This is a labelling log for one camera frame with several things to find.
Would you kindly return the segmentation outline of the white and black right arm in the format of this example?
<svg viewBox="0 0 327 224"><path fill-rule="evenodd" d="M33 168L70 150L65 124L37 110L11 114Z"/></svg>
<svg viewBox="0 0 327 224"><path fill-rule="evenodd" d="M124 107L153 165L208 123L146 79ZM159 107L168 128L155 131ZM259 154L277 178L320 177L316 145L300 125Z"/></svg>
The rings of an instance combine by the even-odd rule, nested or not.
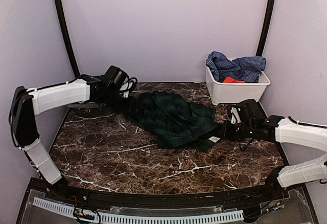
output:
<svg viewBox="0 0 327 224"><path fill-rule="evenodd" d="M326 126L304 123L291 117L269 116L258 126L250 123L231 123L224 121L218 125L216 136L228 141L243 139L263 140L271 143L288 143L326 152ZM310 161L275 169L261 188L261 196L272 200L281 188L293 185L320 181L326 183L326 154Z"/></svg>

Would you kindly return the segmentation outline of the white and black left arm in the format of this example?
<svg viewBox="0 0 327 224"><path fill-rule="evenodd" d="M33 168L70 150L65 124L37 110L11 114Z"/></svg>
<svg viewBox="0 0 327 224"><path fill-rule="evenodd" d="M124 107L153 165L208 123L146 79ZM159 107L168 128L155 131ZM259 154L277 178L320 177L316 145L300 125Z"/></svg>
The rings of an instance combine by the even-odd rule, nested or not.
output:
<svg viewBox="0 0 327 224"><path fill-rule="evenodd" d="M135 104L131 92L135 77L118 73L111 77L81 75L71 81L43 87L18 86L13 94L8 122L12 142L24 152L31 165L52 187L60 201L68 201L72 190L49 150L68 112L68 106L109 107L127 114Z"/></svg>

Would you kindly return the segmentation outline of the dark green plaid garment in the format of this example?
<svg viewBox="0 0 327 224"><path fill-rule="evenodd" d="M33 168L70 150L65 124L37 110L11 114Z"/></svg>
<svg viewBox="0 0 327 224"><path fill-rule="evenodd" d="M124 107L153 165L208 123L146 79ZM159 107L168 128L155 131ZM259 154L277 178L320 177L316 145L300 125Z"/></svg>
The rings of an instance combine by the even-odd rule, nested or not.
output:
<svg viewBox="0 0 327 224"><path fill-rule="evenodd" d="M210 140L219 127L215 114L213 108L187 102L179 94L155 91L138 96L128 119L157 136L160 148L206 152L216 144Z"/></svg>

